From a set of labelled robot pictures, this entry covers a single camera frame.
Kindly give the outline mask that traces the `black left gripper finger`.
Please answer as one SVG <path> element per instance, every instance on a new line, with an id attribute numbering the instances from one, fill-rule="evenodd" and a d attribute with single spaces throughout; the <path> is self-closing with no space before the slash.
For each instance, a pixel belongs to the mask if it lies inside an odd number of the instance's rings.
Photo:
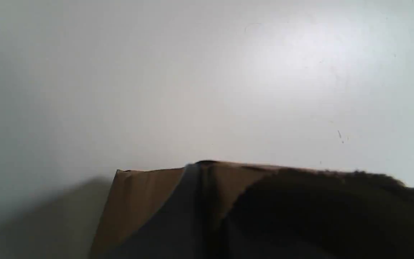
<path id="1" fill-rule="evenodd" d="M 168 199 L 104 259 L 206 259 L 200 166 L 188 164 Z"/>

